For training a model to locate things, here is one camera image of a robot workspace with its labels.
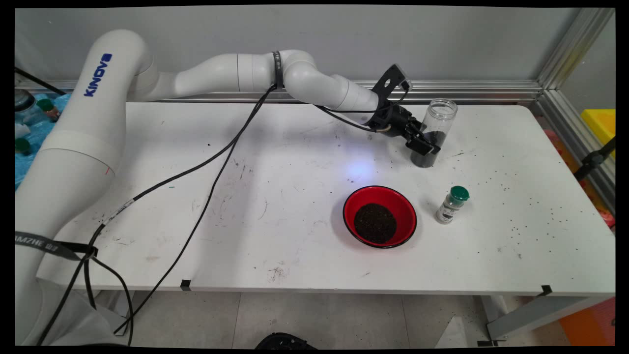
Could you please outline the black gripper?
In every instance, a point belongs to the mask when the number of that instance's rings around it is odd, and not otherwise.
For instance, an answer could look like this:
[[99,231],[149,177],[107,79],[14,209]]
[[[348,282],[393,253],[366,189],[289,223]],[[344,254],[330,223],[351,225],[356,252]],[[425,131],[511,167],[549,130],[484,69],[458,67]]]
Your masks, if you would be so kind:
[[403,137],[407,140],[407,148],[420,155],[440,152],[441,147],[426,138],[431,137],[427,124],[418,121],[406,108],[391,106],[381,117],[384,119],[383,127],[380,129],[382,134],[388,137]]

